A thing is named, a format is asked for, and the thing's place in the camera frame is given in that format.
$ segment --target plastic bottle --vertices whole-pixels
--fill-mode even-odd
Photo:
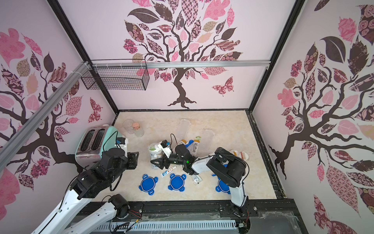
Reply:
[[[141,137],[144,135],[143,129],[140,127],[139,123],[133,123],[132,127],[134,128],[135,136]]]

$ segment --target clear plastic cup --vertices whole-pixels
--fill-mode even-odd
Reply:
[[[134,134],[134,128],[132,127],[132,124],[134,123],[134,120],[127,119],[123,122],[122,126],[128,132],[129,134]]]

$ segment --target metal frame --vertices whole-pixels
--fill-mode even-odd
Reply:
[[[71,87],[88,71],[88,63],[81,63],[74,72],[70,73],[65,81],[57,88],[56,92],[52,93],[50,97],[44,102],[39,110],[37,110],[17,131],[17,133],[7,142],[7,144],[0,151],[0,171],[2,171],[6,164],[17,154],[26,141],[34,134],[35,130],[40,126],[44,119],[51,113],[56,105],[62,100],[65,94]]]

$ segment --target black metal frame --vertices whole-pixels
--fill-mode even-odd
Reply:
[[[92,61],[91,61],[90,57],[88,56],[85,48],[83,47],[83,45],[80,42],[77,34],[75,33],[73,27],[71,26],[71,24],[70,24],[68,18],[66,17],[66,15],[65,15],[60,3],[58,2],[58,0],[47,0],[47,2],[49,3],[51,9],[55,13],[58,20],[60,21],[62,27],[65,29],[66,33],[68,34],[71,42],[73,43],[75,49],[78,51],[81,58],[84,61],[88,61],[88,63],[92,67]],[[113,109],[114,113],[115,114],[119,113],[119,110],[118,110],[116,104],[114,103],[114,100],[110,96],[110,94],[109,94],[108,90],[106,89],[105,85],[103,84],[100,76],[92,69],[91,69],[91,74],[92,74],[93,78],[95,79],[95,81],[97,82],[97,84],[99,85],[99,88],[101,89],[102,94],[107,99],[107,101],[108,101],[110,107]]]

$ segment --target toothpaste tube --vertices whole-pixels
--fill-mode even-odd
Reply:
[[[173,166],[172,168],[169,168],[168,170],[161,173],[161,177],[164,177],[165,175],[169,174],[172,170],[176,169],[176,166]]]

